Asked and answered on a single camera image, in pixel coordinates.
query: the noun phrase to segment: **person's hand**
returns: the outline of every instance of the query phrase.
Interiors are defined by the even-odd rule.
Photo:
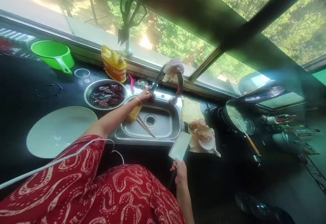
[[[149,89],[150,89],[150,86],[149,86],[149,87],[146,87],[146,88],[141,92],[141,94],[139,94],[139,95],[137,96],[137,98],[139,98],[140,101],[141,101],[142,103],[146,102],[146,101],[147,101],[147,100],[152,96],[152,94],[149,93]]]
[[[188,187],[187,167],[185,162],[180,162],[180,160],[176,158],[176,160],[172,163],[170,171],[174,171],[175,169],[177,169],[177,176],[175,179],[176,186]]]

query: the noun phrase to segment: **yellow bottle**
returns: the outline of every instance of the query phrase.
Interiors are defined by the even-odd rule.
[[[118,55],[115,50],[102,46],[102,59],[105,67],[105,72],[113,80],[124,83],[126,81],[126,62]]]

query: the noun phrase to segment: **gold bangle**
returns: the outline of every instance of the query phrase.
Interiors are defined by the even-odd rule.
[[[135,97],[135,99],[136,99],[136,100],[138,100],[138,102],[139,102],[139,105],[143,105],[143,103],[140,101],[140,99],[139,99],[139,98]]]

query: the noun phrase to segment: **green plastic mug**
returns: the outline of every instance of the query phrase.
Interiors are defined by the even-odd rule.
[[[72,74],[70,68],[75,65],[70,49],[59,42],[38,41],[31,46],[31,50],[40,56],[50,67]]]

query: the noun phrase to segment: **white cable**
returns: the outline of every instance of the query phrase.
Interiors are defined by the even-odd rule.
[[[120,156],[121,156],[121,159],[122,159],[122,164],[124,165],[125,164],[125,161],[123,160],[123,157],[122,157],[122,155],[118,152],[118,151],[116,151],[116,150],[113,150],[112,152],[117,152]]]
[[[28,173],[25,173],[25,174],[20,175],[20,176],[14,178],[14,179],[11,179],[11,180],[9,180],[9,181],[7,181],[7,182],[5,182],[5,183],[0,184],[0,189],[3,189],[3,188],[5,188],[5,187],[7,187],[7,186],[9,186],[9,185],[11,185],[11,184],[13,184],[13,183],[15,183],[15,182],[18,182],[18,181],[20,181],[20,180],[26,178],[26,177],[29,177],[29,176],[31,176],[31,175],[34,175],[34,174],[36,174],[36,173],[38,173],[38,172],[40,172],[40,171],[43,171],[43,170],[49,168],[49,167],[51,167],[51,166],[54,166],[54,165],[56,165],[56,164],[58,164],[58,163],[60,163],[60,162],[62,162],[62,161],[64,161],[64,160],[66,160],[66,159],[69,159],[70,157],[76,156],[76,155],[79,154],[83,149],[85,149],[88,145],[90,145],[92,142],[94,142],[94,141],[99,141],[99,140],[101,140],[101,141],[111,141],[111,142],[113,142],[113,148],[114,148],[114,141],[112,141],[111,139],[101,139],[101,138],[99,138],[99,139],[94,139],[94,140],[88,142],[87,144],[85,144],[82,148],[80,148],[80,149],[79,149],[76,153],[74,153],[74,154],[71,154],[71,155],[69,155],[69,156],[63,157],[63,158],[61,158],[61,159],[58,159],[58,160],[56,160],[56,161],[54,161],[54,162],[51,162],[51,163],[49,163],[49,164],[47,164],[47,165],[45,165],[45,166],[42,166],[42,167],[38,168],[38,169],[36,169],[36,170],[32,170],[32,171],[30,171],[30,172],[28,172]],[[122,157],[121,154],[120,154],[120,156],[121,156],[121,158],[122,158],[122,164],[124,165],[125,162],[124,162],[124,160],[123,160],[123,157]]]

